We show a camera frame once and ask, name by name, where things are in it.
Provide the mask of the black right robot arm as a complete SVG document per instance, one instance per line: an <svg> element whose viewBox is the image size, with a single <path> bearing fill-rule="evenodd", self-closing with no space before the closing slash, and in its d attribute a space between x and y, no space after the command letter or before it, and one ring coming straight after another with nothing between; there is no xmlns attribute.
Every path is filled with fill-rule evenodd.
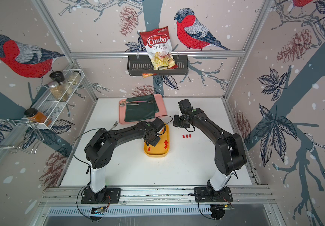
<svg viewBox="0 0 325 226"><path fill-rule="evenodd" d="M217 167L214 175L207 182L206 190L196 195L198 200L210 198L213 201L225 199L228 192L227 183L233 173L247 163L242 137L231 134L214 123L200 108L193 108L188 99L178 102L182 115L175 115L173 126L188 129L191 126L195 130L201 130L215 145L214 163Z"/></svg>

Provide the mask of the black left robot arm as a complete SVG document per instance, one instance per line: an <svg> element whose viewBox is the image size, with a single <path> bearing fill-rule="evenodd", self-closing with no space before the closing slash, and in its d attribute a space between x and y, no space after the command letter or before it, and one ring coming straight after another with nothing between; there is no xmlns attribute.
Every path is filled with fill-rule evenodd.
<svg viewBox="0 0 325 226"><path fill-rule="evenodd" d="M139 121L137 124L119 129L98 129L84 148L90 166L90 182L83 193L87 200L101 203L107 198L106 166L110 163L114 150L125 143L143 139L145 143L155 147L166 130L166 123L155 118L153 121Z"/></svg>

